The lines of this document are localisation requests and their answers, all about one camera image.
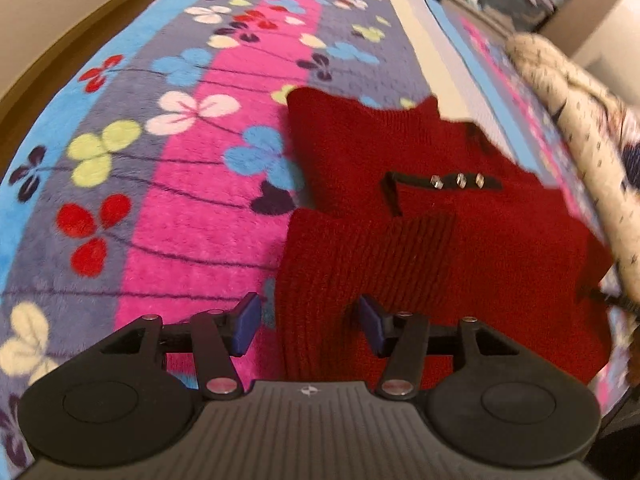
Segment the colorful blanket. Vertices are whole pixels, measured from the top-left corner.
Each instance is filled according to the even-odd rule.
[[[28,385],[142,314],[178,322],[256,291],[263,327],[236,366],[245,384],[278,377],[274,276],[289,213],[308,205],[287,143],[295,86],[386,108],[434,93],[594,221],[500,56],[432,0],[156,1],[56,95],[0,185],[0,478],[30,460]],[[606,410],[608,372],[597,384]]]

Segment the floor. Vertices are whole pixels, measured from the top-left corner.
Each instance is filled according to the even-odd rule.
[[[14,153],[53,96],[76,75],[100,47],[127,27],[154,0],[128,0],[89,28],[34,81],[0,121],[0,178]]]

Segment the red knit sweater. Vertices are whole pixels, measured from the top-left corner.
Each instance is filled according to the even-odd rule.
[[[567,214],[559,191],[504,158],[478,127],[440,120],[433,98],[383,112],[297,89],[288,103],[293,147],[320,210],[292,215],[276,280],[288,379],[376,382],[384,362],[350,307],[365,292],[434,323],[476,316],[584,382],[606,364],[606,310],[586,293],[610,255]],[[399,185],[403,216],[392,219],[380,186],[389,170],[477,172],[502,189]],[[430,358],[423,386],[449,370]]]

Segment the yellow flower print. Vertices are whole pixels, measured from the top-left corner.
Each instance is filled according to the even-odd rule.
[[[142,129],[136,121],[115,121],[107,126],[99,137],[82,134],[66,149],[66,156],[80,160],[71,174],[71,180],[79,187],[95,187],[102,184],[111,172],[111,153],[119,152],[140,136]]]
[[[311,48],[326,48],[326,43],[324,41],[312,34],[307,34],[306,32],[300,35],[300,43],[310,46]]]
[[[363,38],[366,38],[373,43],[380,43],[385,37],[385,33],[376,27],[365,27],[364,25],[352,25],[353,30],[359,32]]]
[[[31,301],[18,303],[11,311],[14,336],[0,347],[0,368],[9,377],[29,376],[33,384],[58,367],[47,356],[49,323],[40,308]]]
[[[275,92],[271,92],[271,99],[276,101],[278,104],[286,105],[287,104],[287,95],[294,88],[297,88],[296,85],[283,85],[280,90],[276,90]]]
[[[400,99],[400,106],[405,110],[410,110],[411,108],[415,108],[415,101],[411,101],[411,99],[407,99],[406,97],[402,97]]]

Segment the rhinestone button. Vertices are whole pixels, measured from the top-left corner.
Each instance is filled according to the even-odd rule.
[[[442,186],[444,185],[442,183],[442,180],[440,179],[439,176],[437,175],[433,175],[431,177],[431,185],[435,188],[435,189],[442,189]]]

